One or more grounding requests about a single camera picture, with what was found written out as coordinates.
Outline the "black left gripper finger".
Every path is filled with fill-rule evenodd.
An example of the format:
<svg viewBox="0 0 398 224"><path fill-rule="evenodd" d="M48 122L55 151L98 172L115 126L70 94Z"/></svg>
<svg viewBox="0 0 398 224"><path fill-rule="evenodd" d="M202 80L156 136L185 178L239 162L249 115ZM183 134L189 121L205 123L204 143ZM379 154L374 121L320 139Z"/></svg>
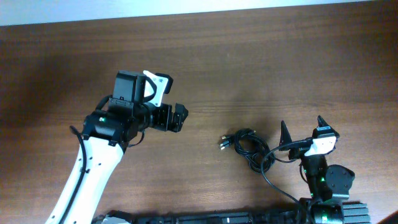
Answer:
<svg viewBox="0 0 398 224"><path fill-rule="evenodd" d="M175 114L178 115L180 118L186 118L188 116L188 110L183 104L176 103Z"/></svg>
<svg viewBox="0 0 398 224"><path fill-rule="evenodd" d="M175 133L180 132L185 119L186 119L185 113L174 113L171 131Z"/></svg>

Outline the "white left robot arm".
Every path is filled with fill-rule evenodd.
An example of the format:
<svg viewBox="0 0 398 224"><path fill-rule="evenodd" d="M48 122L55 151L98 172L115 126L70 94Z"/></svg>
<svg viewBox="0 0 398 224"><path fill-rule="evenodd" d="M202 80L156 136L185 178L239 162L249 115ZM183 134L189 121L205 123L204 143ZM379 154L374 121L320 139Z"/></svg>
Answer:
<svg viewBox="0 0 398 224"><path fill-rule="evenodd" d="M173 78L164 73L129 72L116 75L113 93L105 96L83 123L79 150L71 174L47 223L91 223L106 184L126 149L147 128L181 131L188 110L163 103Z"/></svg>

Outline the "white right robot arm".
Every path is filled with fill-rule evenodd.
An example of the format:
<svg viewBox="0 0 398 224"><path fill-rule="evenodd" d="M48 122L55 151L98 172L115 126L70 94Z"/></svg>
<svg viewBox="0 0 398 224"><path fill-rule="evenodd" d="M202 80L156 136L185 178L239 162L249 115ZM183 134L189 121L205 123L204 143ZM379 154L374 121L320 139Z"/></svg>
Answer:
<svg viewBox="0 0 398 224"><path fill-rule="evenodd" d="M293 141L284 121L281 122L279 146L289 152L290 160L300 160L311 194L299 203L308 223L343 223L342 203L349 199L355 173L341 165L327 164L326 156L336 149L340 134L321 116L318 126L306 139Z"/></svg>

